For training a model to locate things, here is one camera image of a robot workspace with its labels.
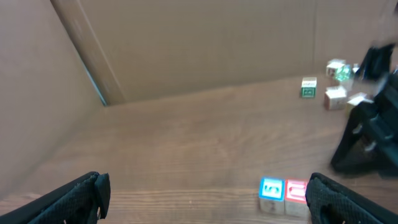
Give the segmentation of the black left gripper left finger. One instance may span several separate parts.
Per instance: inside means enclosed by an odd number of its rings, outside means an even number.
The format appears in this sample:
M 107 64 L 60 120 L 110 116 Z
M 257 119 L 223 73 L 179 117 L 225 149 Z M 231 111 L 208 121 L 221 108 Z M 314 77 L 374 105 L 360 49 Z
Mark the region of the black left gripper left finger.
M 109 174 L 85 175 L 1 216 L 1 223 L 97 223 L 110 203 Z

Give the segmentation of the red letter U block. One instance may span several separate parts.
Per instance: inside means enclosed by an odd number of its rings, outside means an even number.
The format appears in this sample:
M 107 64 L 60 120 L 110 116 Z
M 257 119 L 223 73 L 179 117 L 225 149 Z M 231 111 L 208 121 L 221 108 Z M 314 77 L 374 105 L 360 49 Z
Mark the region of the red letter U block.
M 285 214 L 290 217 L 298 217 L 308 220 L 310 212 L 307 206 L 306 180 L 286 179 L 285 180 Z

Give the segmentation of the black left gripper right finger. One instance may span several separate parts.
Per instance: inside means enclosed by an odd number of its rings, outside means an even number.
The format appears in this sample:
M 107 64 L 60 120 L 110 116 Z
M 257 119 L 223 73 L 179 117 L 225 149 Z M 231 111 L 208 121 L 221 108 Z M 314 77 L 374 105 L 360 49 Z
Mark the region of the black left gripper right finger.
M 305 196 L 313 224 L 397 224 L 397 214 L 318 172 Z

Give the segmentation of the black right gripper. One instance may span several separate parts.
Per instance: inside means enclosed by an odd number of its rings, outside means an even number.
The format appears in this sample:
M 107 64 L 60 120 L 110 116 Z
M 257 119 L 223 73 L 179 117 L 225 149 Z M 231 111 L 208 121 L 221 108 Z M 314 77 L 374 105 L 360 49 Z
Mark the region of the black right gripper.
M 390 72 L 395 43 L 371 46 L 358 70 L 363 80 L 378 80 Z M 397 170 L 397 75 L 389 74 L 374 103 L 355 106 L 331 159 L 340 174 L 364 174 Z

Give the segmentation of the blue number 5 block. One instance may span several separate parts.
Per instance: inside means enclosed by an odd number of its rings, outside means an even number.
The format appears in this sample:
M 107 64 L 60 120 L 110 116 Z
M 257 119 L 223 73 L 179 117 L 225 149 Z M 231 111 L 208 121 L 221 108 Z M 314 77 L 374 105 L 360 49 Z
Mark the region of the blue number 5 block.
M 285 180 L 263 177 L 259 186 L 259 206 L 262 212 L 274 215 L 285 214 Z

